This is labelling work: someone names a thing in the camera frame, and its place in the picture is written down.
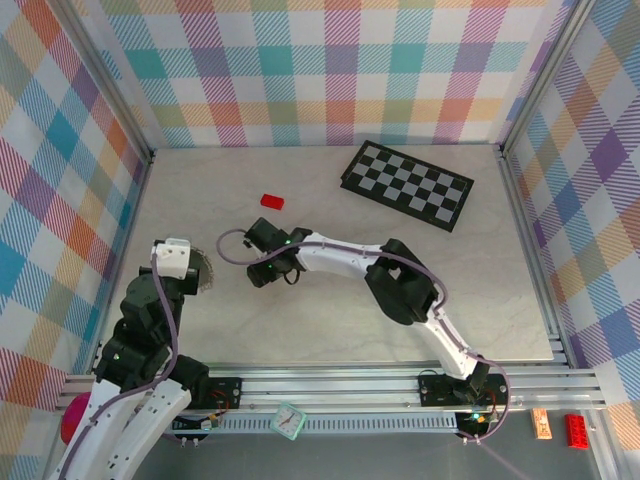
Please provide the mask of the black grey checkerboard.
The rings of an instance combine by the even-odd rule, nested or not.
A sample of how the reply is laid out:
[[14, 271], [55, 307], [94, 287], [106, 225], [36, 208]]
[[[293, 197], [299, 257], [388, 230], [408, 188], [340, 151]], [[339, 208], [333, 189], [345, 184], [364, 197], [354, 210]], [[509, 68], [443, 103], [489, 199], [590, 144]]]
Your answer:
[[365, 141], [341, 175], [341, 187], [444, 231], [458, 221], [474, 180]]

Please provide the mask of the red studded toy brick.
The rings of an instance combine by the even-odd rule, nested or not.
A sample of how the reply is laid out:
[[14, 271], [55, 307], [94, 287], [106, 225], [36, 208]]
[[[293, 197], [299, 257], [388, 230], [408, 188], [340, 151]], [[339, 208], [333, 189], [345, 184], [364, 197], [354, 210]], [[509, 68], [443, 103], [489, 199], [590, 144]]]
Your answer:
[[566, 414], [565, 417], [566, 438], [569, 448], [587, 450], [589, 438], [585, 418], [578, 414]]

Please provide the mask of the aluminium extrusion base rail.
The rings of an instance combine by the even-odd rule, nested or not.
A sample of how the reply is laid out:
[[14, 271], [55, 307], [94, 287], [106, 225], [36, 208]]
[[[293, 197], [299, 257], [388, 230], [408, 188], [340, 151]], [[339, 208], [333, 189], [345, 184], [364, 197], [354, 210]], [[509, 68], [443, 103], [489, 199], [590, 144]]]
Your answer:
[[[309, 413], [396, 412], [420, 407], [418, 375], [432, 362], [373, 366], [293, 366], [290, 368], [219, 365], [212, 377], [242, 379], [241, 413], [273, 412], [282, 402]], [[594, 371], [563, 363], [503, 366], [515, 410], [590, 410], [605, 407]]]

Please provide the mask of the teal square clock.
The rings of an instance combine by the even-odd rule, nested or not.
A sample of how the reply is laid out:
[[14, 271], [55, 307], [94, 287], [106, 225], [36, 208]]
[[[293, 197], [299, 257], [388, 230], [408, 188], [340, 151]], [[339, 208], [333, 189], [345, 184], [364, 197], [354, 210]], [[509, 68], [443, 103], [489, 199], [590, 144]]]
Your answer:
[[307, 415], [298, 408], [288, 403], [281, 403], [272, 417], [269, 427], [273, 432], [294, 441], [303, 429], [306, 419]]

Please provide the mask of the pink round toy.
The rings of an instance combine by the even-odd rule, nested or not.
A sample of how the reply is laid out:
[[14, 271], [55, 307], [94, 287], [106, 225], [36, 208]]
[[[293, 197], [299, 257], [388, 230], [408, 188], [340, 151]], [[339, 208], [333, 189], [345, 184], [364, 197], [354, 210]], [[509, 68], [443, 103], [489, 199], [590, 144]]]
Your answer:
[[89, 399], [89, 392], [82, 393], [76, 396], [67, 406], [60, 424], [60, 438], [65, 445], [71, 442], [83, 418]]

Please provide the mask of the aluminium frame post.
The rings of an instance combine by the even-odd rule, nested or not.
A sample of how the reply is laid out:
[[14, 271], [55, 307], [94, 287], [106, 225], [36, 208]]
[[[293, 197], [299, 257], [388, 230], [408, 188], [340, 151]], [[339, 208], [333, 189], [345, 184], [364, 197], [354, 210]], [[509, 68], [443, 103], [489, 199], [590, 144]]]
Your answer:
[[134, 149], [148, 165], [153, 163], [154, 149], [146, 140], [141, 127], [125, 97], [118, 88], [99, 49], [94, 45], [89, 33], [84, 28], [81, 17], [77, 14], [71, 0], [46, 0], [53, 14], [70, 37], [71, 43], [78, 51], [81, 60], [99, 91], [104, 95], [114, 115], [132, 142]]
[[598, 0], [572, 0], [571, 8], [560, 24], [553, 43], [543, 57], [540, 70], [533, 79], [520, 109], [510, 124], [504, 139], [498, 143], [501, 157], [504, 161], [508, 161], [513, 156], [515, 146], [526, 133], [536, 109], [563, 65], [571, 46], [597, 2]]

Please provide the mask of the small electronics board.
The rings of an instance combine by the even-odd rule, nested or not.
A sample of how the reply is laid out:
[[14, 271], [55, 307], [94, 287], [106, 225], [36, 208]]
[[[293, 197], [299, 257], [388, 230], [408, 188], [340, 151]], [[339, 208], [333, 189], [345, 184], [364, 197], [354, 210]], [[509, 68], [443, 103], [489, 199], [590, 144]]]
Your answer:
[[207, 435], [209, 431], [221, 425], [223, 417], [224, 414], [221, 412], [204, 416], [178, 415], [172, 420], [170, 428], [177, 432], [203, 432]]
[[457, 412], [455, 417], [459, 436], [462, 438], [483, 436], [488, 433], [491, 423], [496, 419], [496, 411], [491, 409]]

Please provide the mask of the aluminium frame side rail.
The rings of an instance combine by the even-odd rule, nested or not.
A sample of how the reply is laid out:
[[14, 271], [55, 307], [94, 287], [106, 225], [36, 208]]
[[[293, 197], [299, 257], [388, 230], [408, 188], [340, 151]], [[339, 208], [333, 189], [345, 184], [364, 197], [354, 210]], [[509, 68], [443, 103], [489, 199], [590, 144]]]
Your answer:
[[139, 212], [144, 199], [147, 184], [149, 182], [149, 177], [151, 175], [151, 171], [157, 157], [157, 153], [158, 153], [157, 149], [150, 150], [149, 157], [144, 161], [144, 168], [142, 170], [141, 181], [139, 184], [139, 191], [135, 198], [135, 202], [131, 210], [131, 216], [129, 218], [127, 227], [125, 229], [125, 236], [123, 237], [121, 249], [116, 258], [117, 262], [115, 263], [113, 279], [109, 286], [108, 297], [107, 297], [104, 309], [101, 313], [100, 319], [97, 323], [97, 327], [94, 332], [94, 337], [92, 339], [90, 356], [88, 357], [86, 362], [86, 373], [91, 373], [93, 371], [93, 368], [98, 363], [101, 348], [104, 343], [103, 336], [109, 325], [110, 314], [116, 308], [115, 298], [117, 297], [118, 286], [122, 278], [127, 254], [130, 249], [131, 240], [133, 238], [133, 234], [136, 228], [136, 222], [139, 217]]
[[517, 184], [515, 173], [511, 163], [500, 149], [496, 150], [496, 159], [545, 328], [550, 337], [558, 338], [568, 365], [576, 368], [576, 356], [564, 328], [553, 288], [546, 276], [537, 237], [529, 221], [525, 200]]

